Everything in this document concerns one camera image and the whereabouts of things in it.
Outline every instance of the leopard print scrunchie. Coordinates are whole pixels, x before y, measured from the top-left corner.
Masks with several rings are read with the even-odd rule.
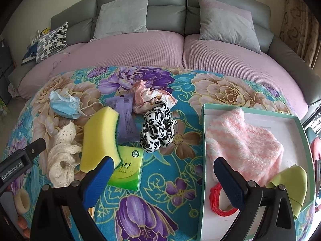
[[[157,101],[155,106],[144,115],[141,147],[148,153],[167,147],[174,138],[174,126],[177,121],[172,119],[170,109],[162,102]]]

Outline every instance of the sofa backrest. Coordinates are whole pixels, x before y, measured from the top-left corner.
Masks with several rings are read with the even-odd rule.
[[[102,4],[114,0],[81,0],[51,18],[51,29],[68,23],[67,44],[89,42]],[[255,0],[218,0],[252,13],[261,51],[267,52],[274,34],[270,32],[270,7]],[[181,35],[200,32],[200,9],[197,0],[148,0],[146,27]]]
[[[274,36],[274,33],[270,32],[270,7],[256,0],[217,1],[236,6],[252,13],[254,29],[260,43],[261,51],[266,53]],[[198,0],[187,0],[185,35],[199,33],[200,27],[200,8]]]
[[[114,0],[81,0],[51,18],[54,30],[68,21],[67,44],[89,42],[102,4]],[[148,0],[146,27],[184,35],[186,0]]]

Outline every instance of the green tissue package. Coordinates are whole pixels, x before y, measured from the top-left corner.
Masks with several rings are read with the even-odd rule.
[[[139,191],[144,150],[138,147],[118,146],[122,162],[111,175],[108,185]]]

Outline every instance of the black cabinet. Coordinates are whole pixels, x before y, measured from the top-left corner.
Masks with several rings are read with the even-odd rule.
[[[11,58],[11,53],[8,45],[3,39],[0,41],[0,98],[5,104],[11,100],[11,95],[8,93],[9,74],[14,70],[14,65]]]

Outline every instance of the yellow sponge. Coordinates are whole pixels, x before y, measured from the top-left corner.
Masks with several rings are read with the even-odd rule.
[[[105,156],[113,159],[115,168],[119,165],[121,159],[116,146],[118,116],[118,112],[105,107],[87,121],[83,128],[81,171],[88,173],[95,169]]]

